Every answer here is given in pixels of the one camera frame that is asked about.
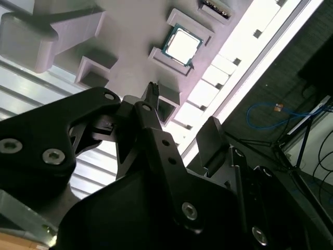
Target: gray 3d-printed holder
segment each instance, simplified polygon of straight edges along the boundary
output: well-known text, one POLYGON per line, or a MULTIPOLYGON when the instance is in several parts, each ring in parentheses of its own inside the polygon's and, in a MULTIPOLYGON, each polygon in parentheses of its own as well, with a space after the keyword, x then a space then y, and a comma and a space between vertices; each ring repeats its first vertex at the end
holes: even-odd
MULTIPOLYGON (((179 92, 169 87, 166 87, 160 83, 158 86, 160 95, 157 114, 160 122, 166 126, 169 123, 170 118, 172 117, 176 108, 181 105, 181 97, 179 92)), ((146 88, 142 98, 146 96, 147 90, 148 87, 146 88)))
MULTIPOLYGON (((191 17, 185 15, 178 9, 173 9, 167 20, 167 23, 171 26, 179 24, 184 27, 189 32, 195 34, 203 40, 203 45, 207 46, 211 39, 214 36, 214 32, 207 29, 205 26, 199 24, 197 21, 193 20, 191 17)), ((191 66, 183 66, 166 56, 162 53, 162 50, 154 47, 149 55, 149 59, 152 60, 155 64, 161 66, 162 68, 180 76, 189 76, 193 71, 191 66)))
POLYGON ((31 16, 5 13, 0 24, 0 54, 36 73, 48 70, 57 54, 98 35, 100 8, 31 16))
POLYGON ((108 75, 117 59, 105 51, 93 49, 85 54, 76 74, 75 82, 89 87, 105 87, 108 75))

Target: white panel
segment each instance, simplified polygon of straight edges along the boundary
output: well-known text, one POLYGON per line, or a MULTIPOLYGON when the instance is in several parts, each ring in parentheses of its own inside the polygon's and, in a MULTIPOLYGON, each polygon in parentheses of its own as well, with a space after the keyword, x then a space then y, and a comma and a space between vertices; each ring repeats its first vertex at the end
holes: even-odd
POLYGON ((20 114, 20 113, 27 112, 27 111, 35 108, 35 106, 25 103, 2 91, 0 91, 0 107, 4 108, 14 114, 20 114))
POLYGON ((243 61, 251 58, 254 54, 258 54, 259 41, 253 36, 254 32, 255 30, 247 31, 235 40, 227 40, 219 54, 231 61, 236 58, 243 61))
POLYGON ((219 54, 217 54, 217 56, 214 58, 212 65, 218 69, 221 69, 223 72, 226 72, 228 75, 234 73, 235 69, 237 68, 234 63, 219 54))
POLYGON ((208 69, 203 74, 202 78, 212 85, 217 85, 218 83, 224 85, 228 80, 229 75, 224 73, 222 70, 215 66, 209 66, 208 69))
POLYGON ((72 193, 79 199, 84 199, 88 196, 88 195, 81 193, 79 191, 76 191, 76 190, 72 190, 72 193))
POLYGON ((279 10, 275 0, 254 0, 219 54, 230 61, 258 55, 260 41, 253 34, 263 32, 279 10))
POLYGON ((81 154, 78 157, 78 159, 84 160, 88 163, 91 163, 97 167, 108 170, 112 173, 117 173, 118 170, 118 165, 116 160, 91 150, 81 154))
POLYGON ((279 10, 276 0, 254 0, 246 13, 249 19, 244 29, 264 31, 279 10))
POLYGON ((21 95, 27 96, 42 104, 55 102, 65 96, 48 90, 26 78, 20 77, 13 72, 0 67, 0 76, 2 81, 0 85, 13 90, 21 95))
POLYGON ((108 154, 117 156, 116 143, 115 142, 103 141, 98 146, 98 149, 100 149, 100 150, 102 150, 102 151, 104 151, 104 152, 106 152, 108 154))
POLYGON ((72 178, 70 179, 69 183, 71 184, 71 186, 73 188, 82 190, 86 193, 95 193, 96 191, 102 189, 103 187, 100 185, 96 185, 94 183, 82 180, 76 176, 72 176, 72 178))
POLYGON ((184 103, 184 105, 180 108, 177 115, 175 116, 175 120, 181 122, 184 125, 194 126, 196 122, 200 119, 203 111, 196 108, 195 106, 184 103))
POLYGON ((213 85, 203 80, 200 80, 192 90, 191 94, 188 97, 188 100, 198 105, 199 107, 208 107, 209 104, 216 97, 218 92, 219 90, 213 85))
POLYGON ((86 166, 81 162, 76 163, 76 168, 74 173, 101 183, 103 185, 109 185, 113 181, 116 180, 115 176, 112 176, 108 173, 99 171, 98 169, 94 169, 92 167, 86 166))
POLYGON ((188 129, 183 128, 182 126, 179 126, 175 124, 174 122, 169 122, 166 127, 163 128, 165 132, 168 132, 172 135, 173 140, 175 143, 180 144, 187 133, 189 132, 188 129))

